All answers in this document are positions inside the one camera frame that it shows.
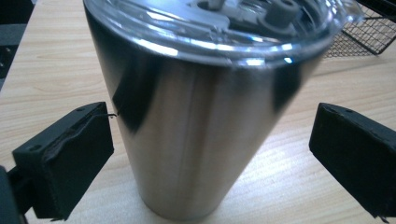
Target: clamp jaw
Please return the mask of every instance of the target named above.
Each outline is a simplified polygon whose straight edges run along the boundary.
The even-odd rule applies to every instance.
[[[73,110],[12,154],[16,167],[0,166],[0,217],[27,223],[38,218],[67,219],[114,151],[106,103]]]

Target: lid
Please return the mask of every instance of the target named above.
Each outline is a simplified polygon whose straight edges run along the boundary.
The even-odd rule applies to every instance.
[[[216,65],[270,67],[325,50],[354,0],[84,0],[104,26],[141,49]]]

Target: stainless steel tumbler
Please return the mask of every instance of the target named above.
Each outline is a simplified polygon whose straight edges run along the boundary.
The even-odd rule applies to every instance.
[[[351,0],[84,0],[141,198],[210,214],[347,21]]]

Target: table surface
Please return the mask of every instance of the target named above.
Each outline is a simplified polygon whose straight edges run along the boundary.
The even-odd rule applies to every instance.
[[[318,103],[348,107],[396,129],[396,44],[379,57],[325,59],[219,208],[200,223],[382,223],[309,151]],[[69,111],[107,95],[81,0],[39,0],[0,91],[0,164]],[[120,132],[115,153],[66,223],[172,223],[140,200]],[[49,223],[27,213],[30,223]],[[396,218],[389,218],[396,223]]]

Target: wire mesh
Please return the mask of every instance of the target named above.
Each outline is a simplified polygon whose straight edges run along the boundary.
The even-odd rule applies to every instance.
[[[360,1],[365,19],[359,23],[348,23],[334,39],[327,58],[369,56],[381,54],[396,39],[396,8],[392,3],[381,5],[381,1]]]

